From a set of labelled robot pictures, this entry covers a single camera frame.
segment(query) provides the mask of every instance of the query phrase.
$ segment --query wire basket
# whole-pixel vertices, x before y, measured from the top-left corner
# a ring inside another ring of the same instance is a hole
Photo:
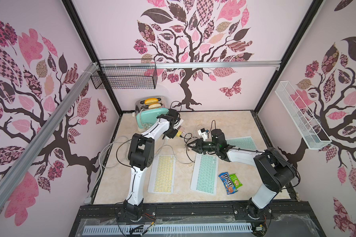
[[[157,84],[157,70],[154,59],[132,59],[147,63],[101,65],[101,71],[91,76],[95,89],[105,89],[102,78],[106,77],[112,89],[155,89]]]

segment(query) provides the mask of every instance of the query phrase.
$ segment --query floor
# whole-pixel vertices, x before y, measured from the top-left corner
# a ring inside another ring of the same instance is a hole
[[[266,149],[264,140],[250,111],[181,112],[180,115],[181,119],[184,120],[182,127],[185,128],[185,132],[191,132],[199,125],[204,125],[200,128],[210,129],[211,121],[214,119],[216,120],[216,128],[221,129],[226,138],[251,136],[257,149]],[[116,138],[126,136],[130,139],[134,133],[140,133],[137,131],[136,119],[132,117],[132,114],[124,114]],[[128,139],[121,137],[119,141],[124,142]],[[162,137],[156,140],[155,151],[162,146],[162,142]],[[186,155],[185,143],[182,138],[175,137],[174,139],[169,139],[165,144],[171,145],[174,148],[176,158],[182,163],[190,162]],[[116,160],[118,146],[119,144],[113,146],[107,166],[114,166],[118,163]],[[119,160],[124,159],[125,154],[128,154],[128,148],[126,145],[123,145],[118,151]],[[172,154],[172,150],[170,147],[164,146],[160,154]],[[196,153],[188,151],[188,155],[193,160]],[[129,164],[129,161],[124,159],[123,163]],[[176,161],[174,192],[172,194],[159,194],[148,193],[147,191],[151,171],[150,166],[147,170],[143,188],[144,203],[248,200],[256,193],[262,183],[256,167],[219,159],[218,173],[235,173],[243,186],[238,188],[238,192],[227,195],[223,183],[218,179],[216,195],[208,195],[190,189],[193,169],[194,163],[181,164]],[[117,165],[114,168],[105,169],[94,204],[114,204],[124,201],[128,195],[130,180],[131,169],[129,167]],[[290,196],[287,190],[283,190],[275,199],[290,199]]]

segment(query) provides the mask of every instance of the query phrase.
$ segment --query pink butterfly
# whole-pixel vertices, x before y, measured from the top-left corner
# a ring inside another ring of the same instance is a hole
[[[107,113],[107,108],[103,105],[103,103],[98,99],[98,107],[100,110],[99,116],[96,118],[96,124],[107,121],[107,117],[105,114]]]
[[[241,94],[241,79],[238,79],[232,86],[232,88],[228,88],[228,87],[222,87],[219,89],[219,91],[225,93],[225,96],[228,96],[228,98],[231,98],[231,96],[233,95],[233,92],[235,94],[240,93]]]

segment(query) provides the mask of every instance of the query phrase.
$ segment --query pink leaf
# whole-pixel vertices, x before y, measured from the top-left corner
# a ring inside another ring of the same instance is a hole
[[[26,119],[19,119],[12,122],[14,128],[19,132],[27,132],[30,128],[30,122]]]
[[[346,114],[347,113],[344,111],[336,111],[336,112],[333,112],[333,113],[327,115],[327,117],[329,117],[332,120],[338,120],[338,119],[343,118]]]
[[[181,49],[184,49],[184,48],[187,47],[187,43],[186,43],[186,41],[185,41],[184,39],[180,39],[180,40],[179,40],[179,47],[180,47]]]
[[[242,12],[242,17],[241,17],[241,26],[244,27],[249,20],[249,11],[247,7],[245,7],[244,11]]]
[[[202,54],[205,54],[205,53],[208,52],[210,46],[211,46],[210,44],[202,44],[202,45],[199,47],[199,50],[200,50],[200,52],[201,52]]]
[[[51,96],[47,97],[44,102],[45,111],[53,112],[55,110],[55,103]]]
[[[354,106],[356,104],[356,91],[349,93],[343,101],[346,105]]]
[[[26,96],[19,96],[20,104],[26,110],[31,110],[34,107],[34,102]]]
[[[339,180],[342,184],[346,182],[347,172],[346,172],[346,169],[344,168],[344,166],[340,167],[337,170],[337,177],[339,178]]]

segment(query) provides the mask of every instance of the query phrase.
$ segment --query tree mural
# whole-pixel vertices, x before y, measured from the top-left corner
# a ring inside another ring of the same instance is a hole
[[[247,7],[243,11],[246,0],[220,0],[223,5],[218,14],[214,14],[213,0],[148,0],[158,8],[146,10],[141,16],[149,17],[154,24],[138,22],[138,30],[146,41],[136,40],[134,49],[143,54],[142,62],[149,63],[151,58],[157,62],[217,62],[217,61],[247,61],[253,54],[243,52],[252,41],[244,37],[249,28],[244,28],[249,19]],[[201,105],[192,98],[189,89],[189,79],[216,81],[217,77],[226,77],[235,73],[232,68],[184,68],[158,69],[162,81],[166,78],[171,82],[179,82],[185,93],[185,98],[176,106]],[[237,80],[231,88],[219,90],[231,97],[240,93],[241,80]]]

